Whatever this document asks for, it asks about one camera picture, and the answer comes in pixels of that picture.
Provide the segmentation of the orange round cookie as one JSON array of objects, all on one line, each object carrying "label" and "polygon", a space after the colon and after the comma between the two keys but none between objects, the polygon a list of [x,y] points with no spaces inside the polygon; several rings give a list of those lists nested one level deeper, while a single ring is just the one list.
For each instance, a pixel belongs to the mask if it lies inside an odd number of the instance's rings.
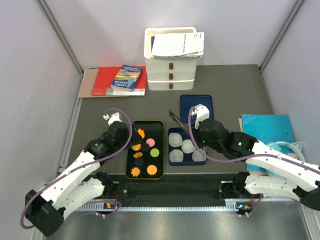
[{"label": "orange round cookie", "polygon": [[136,145],[133,145],[131,148],[133,151],[137,152],[141,149],[141,146],[142,146],[141,144],[136,144]]},{"label": "orange round cookie", "polygon": [[146,171],[148,175],[154,176],[157,173],[158,168],[155,165],[151,164],[147,167]]}]

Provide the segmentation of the orange flower cookie top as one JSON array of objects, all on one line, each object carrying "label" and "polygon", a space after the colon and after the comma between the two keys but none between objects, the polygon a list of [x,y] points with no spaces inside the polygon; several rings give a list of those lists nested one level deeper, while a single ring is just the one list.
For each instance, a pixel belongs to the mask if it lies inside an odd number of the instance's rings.
[{"label": "orange flower cookie top", "polygon": [[143,129],[139,128],[139,129],[137,130],[137,132],[138,132],[138,134],[141,136],[142,139],[145,138],[145,131],[144,131]]}]

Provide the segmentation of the orange small flower cookie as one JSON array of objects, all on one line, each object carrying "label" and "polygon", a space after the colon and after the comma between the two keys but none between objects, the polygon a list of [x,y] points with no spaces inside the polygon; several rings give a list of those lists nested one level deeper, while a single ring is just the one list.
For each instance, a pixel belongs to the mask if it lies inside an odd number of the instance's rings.
[{"label": "orange small flower cookie", "polygon": [[141,158],[143,156],[143,153],[142,152],[136,152],[133,154],[133,158],[134,159],[138,159],[138,158]]}]

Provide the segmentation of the orange round cookie bottom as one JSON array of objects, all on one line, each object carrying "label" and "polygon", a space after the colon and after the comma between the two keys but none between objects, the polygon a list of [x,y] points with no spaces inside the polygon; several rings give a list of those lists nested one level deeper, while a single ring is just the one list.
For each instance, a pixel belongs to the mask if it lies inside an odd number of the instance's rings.
[{"label": "orange round cookie bottom", "polygon": [[147,167],[146,171],[148,175],[154,176],[157,173],[158,168],[155,165],[151,164]]}]

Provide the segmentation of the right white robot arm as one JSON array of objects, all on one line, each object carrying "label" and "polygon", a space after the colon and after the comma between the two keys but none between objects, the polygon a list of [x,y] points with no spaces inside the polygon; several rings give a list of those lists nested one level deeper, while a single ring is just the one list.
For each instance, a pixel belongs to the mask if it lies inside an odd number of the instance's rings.
[{"label": "right white robot arm", "polygon": [[316,211],[320,209],[319,165],[295,159],[244,132],[228,131],[221,122],[210,117],[210,111],[202,104],[190,108],[186,124],[172,111],[169,115],[190,136],[192,144],[206,159],[210,156],[205,149],[210,148],[226,158],[213,158],[217,163],[243,162],[275,174],[239,172],[231,183],[221,186],[222,197],[278,196],[298,201]]}]

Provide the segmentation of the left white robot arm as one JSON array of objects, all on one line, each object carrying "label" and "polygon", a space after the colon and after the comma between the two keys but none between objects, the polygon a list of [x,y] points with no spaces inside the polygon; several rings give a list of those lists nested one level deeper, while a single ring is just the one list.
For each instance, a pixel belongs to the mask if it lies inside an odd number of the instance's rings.
[{"label": "left white robot arm", "polygon": [[109,198],[113,185],[102,173],[92,175],[123,150],[140,144],[142,137],[133,123],[116,120],[101,137],[91,140],[77,159],[51,183],[25,195],[21,219],[27,219],[44,236],[59,230],[65,219],[90,200]]}]

